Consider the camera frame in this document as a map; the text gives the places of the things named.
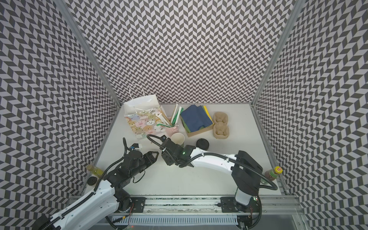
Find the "cardboard napkin box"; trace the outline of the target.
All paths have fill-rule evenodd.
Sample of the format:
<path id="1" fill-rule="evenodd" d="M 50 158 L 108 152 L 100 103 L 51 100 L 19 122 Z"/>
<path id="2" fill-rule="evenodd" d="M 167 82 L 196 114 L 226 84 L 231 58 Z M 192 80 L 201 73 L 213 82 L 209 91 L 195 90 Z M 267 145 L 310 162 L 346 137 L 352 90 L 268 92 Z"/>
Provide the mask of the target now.
<path id="1" fill-rule="evenodd" d="M 195 135 L 199 135 L 199 134 L 202 134 L 202 133 L 204 133 L 204 132 L 211 131 L 211 130 L 213 129 L 214 125 L 215 125 L 215 124 L 211 124 L 211 125 L 209 125 L 209 126 L 207 126 L 207 127 L 202 127 L 200 130 L 197 130 L 197 131 L 195 131 L 195 132 L 191 132 L 191 133 L 187 133 L 187 132 L 186 132 L 186 134 L 187 134 L 187 136 L 190 138 L 190 137 L 193 137 L 193 136 L 195 136 Z"/>

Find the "cartoon animal paper bag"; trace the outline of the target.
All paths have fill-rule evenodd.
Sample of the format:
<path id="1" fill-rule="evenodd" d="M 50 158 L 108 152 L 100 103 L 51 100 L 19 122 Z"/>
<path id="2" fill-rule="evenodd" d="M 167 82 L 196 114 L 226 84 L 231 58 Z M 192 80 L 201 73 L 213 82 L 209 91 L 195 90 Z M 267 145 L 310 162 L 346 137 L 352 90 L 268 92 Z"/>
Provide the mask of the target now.
<path id="1" fill-rule="evenodd" d="M 132 88 L 128 92 L 130 100 L 123 103 L 124 117 L 130 126 L 137 140 L 146 138 L 148 134 L 159 135 L 165 132 L 166 127 L 162 126 L 163 110 L 156 95 L 146 95 L 141 87 L 143 96 L 133 97 Z"/>

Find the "metal base rail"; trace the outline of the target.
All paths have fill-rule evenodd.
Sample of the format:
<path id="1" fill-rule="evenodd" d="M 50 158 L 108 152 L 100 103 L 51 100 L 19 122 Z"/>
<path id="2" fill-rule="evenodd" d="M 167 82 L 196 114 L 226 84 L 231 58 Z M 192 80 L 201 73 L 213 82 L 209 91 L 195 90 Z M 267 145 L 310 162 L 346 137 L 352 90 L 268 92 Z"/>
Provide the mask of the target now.
<path id="1" fill-rule="evenodd" d="M 130 229 L 139 226 L 221 225 L 236 229 L 310 229 L 298 200 L 292 195 L 251 197 L 246 208 L 235 203 L 231 195 L 138 195 L 132 196 L 132 207 L 124 212 L 102 214 L 96 211 L 98 225 Z"/>

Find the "yellow-green drink bottle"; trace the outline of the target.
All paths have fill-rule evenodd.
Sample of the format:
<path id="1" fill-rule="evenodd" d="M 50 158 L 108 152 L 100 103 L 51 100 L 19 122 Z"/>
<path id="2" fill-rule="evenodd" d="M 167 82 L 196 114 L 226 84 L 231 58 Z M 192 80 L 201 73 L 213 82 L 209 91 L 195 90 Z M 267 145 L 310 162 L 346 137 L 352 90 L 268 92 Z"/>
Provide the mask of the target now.
<path id="1" fill-rule="evenodd" d="M 96 167 L 92 164 L 87 165 L 86 169 L 98 178 L 101 178 L 103 173 L 104 173 L 102 169 L 100 169 L 100 168 L 98 168 L 98 167 Z"/>

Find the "brown tea bottle yellow cap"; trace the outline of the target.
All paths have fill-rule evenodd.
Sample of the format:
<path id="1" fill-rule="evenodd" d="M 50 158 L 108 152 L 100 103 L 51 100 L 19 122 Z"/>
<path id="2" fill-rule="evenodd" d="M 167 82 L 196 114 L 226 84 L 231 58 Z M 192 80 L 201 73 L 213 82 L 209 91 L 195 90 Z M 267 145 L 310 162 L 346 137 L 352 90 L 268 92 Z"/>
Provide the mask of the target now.
<path id="1" fill-rule="evenodd" d="M 270 169 L 265 172 L 264 176 L 270 181 L 275 180 L 283 173 L 283 169 L 280 166 L 276 166 L 273 169 Z"/>

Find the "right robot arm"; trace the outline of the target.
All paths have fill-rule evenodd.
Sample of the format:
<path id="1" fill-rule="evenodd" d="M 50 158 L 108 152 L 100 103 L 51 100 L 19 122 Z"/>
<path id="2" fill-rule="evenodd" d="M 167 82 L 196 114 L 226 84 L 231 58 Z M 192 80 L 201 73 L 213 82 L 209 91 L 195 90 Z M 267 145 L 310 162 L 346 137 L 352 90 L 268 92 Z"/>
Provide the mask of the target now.
<path id="1" fill-rule="evenodd" d="M 147 139 L 159 147 L 168 166 L 174 164 L 179 168 L 203 167 L 231 175 L 237 185 L 234 211 L 246 212 L 251 202 L 258 203 L 261 208 L 259 190 L 278 190 L 278 186 L 263 175 L 261 165 L 245 151 L 219 154 L 192 145 L 181 147 L 165 135 L 158 137 L 148 134 Z"/>

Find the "stack of pulp cup carriers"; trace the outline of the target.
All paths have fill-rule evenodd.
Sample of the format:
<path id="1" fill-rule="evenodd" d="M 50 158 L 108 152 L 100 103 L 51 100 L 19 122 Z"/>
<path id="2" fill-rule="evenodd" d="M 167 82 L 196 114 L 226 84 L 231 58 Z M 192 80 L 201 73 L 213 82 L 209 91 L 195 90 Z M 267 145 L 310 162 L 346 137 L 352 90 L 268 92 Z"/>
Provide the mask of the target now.
<path id="1" fill-rule="evenodd" d="M 213 116 L 213 136 L 216 139 L 224 140 L 230 135 L 228 127 L 228 115 L 223 112 L 216 112 Z"/>

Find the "pink metal bucket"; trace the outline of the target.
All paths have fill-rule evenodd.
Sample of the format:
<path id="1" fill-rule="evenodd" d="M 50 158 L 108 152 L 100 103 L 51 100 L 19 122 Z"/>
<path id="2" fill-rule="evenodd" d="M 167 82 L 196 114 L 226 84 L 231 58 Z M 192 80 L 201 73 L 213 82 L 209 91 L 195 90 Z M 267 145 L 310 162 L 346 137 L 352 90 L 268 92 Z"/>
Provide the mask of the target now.
<path id="1" fill-rule="evenodd" d="M 179 125 L 174 125 L 173 127 L 167 127 L 165 129 L 165 132 L 167 134 L 167 137 L 171 137 L 175 133 L 179 133 Z"/>

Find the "black round cap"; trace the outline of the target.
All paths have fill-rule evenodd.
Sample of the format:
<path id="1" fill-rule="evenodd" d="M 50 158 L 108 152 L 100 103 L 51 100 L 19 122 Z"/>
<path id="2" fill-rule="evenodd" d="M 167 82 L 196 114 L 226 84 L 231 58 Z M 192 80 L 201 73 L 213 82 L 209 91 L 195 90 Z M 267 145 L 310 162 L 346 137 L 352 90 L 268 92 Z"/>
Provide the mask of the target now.
<path id="1" fill-rule="evenodd" d="M 87 185 L 88 186 L 94 186 L 97 183 L 97 181 L 98 181 L 97 177 L 91 176 L 87 180 Z"/>

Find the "green napkin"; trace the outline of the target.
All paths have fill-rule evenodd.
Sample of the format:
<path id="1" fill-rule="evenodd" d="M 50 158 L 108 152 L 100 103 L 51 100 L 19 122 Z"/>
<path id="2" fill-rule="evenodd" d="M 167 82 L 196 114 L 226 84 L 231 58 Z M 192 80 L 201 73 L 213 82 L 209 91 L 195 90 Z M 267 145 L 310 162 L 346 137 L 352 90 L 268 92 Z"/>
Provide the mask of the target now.
<path id="1" fill-rule="evenodd" d="M 186 132 L 191 133 L 190 129 L 188 128 L 187 124 L 184 121 L 182 121 L 182 124 L 183 124 L 183 127 L 185 128 Z"/>

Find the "green paper cup stack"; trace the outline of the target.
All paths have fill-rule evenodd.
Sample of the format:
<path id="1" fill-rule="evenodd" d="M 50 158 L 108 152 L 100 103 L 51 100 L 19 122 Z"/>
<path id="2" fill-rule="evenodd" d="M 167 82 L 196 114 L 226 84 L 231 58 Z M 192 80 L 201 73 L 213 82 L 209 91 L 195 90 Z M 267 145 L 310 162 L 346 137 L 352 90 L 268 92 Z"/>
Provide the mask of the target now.
<path id="1" fill-rule="evenodd" d="M 174 133 L 171 136 L 171 141 L 181 147 L 184 146 L 185 136 L 182 133 Z"/>

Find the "yellow napkin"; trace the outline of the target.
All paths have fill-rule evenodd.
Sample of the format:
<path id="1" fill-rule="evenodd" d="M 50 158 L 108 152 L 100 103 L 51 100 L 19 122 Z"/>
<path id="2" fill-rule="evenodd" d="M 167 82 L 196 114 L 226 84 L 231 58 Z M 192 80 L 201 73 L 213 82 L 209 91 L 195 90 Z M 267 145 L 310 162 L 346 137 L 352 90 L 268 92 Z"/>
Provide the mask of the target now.
<path id="1" fill-rule="evenodd" d="M 204 111 L 205 111 L 205 113 L 206 113 L 207 117 L 210 119 L 210 121 L 212 122 L 212 124 L 214 124 L 214 122 L 213 122 L 213 120 L 212 120 L 212 117 L 211 117 L 211 115 L 210 115 L 210 113 L 209 113 L 209 111 L 208 111 L 207 107 L 206 107 L 205 105 L 203 105 L 202 107 L 203 107 L 203 109 L 204 109 Z"/>

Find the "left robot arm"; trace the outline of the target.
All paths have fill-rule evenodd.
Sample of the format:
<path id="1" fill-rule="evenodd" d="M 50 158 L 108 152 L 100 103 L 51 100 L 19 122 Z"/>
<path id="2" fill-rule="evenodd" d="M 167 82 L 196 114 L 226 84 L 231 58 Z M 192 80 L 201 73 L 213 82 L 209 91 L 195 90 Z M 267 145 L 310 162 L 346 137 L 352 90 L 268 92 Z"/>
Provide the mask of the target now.
<path id="1" fill-rule="evenodd" d="M 156 163 L 159 153 L 142 154 L 124 142 L 124 154 L 113 162 L 98 179 L 93 190 L 50 217 L 42 215 L 31 228 L 33 230 L 87 230 L 102 218 L 114 212 L 132 208 L 129 193 L 123 188 L 132 178 Z"/>

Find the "dark blue napkin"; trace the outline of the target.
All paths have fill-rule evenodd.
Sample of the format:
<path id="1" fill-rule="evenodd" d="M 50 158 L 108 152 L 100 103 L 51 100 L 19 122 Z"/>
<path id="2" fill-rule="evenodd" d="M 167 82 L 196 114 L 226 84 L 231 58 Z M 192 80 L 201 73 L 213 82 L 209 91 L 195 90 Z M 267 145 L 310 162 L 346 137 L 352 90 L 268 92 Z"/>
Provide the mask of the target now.
<path id="1" fill-rule="evenodd" d="M 181 118 L 189 132 L 196 132 L 213 124 L 203 105 L 189 106 L 181 113 Z"/>

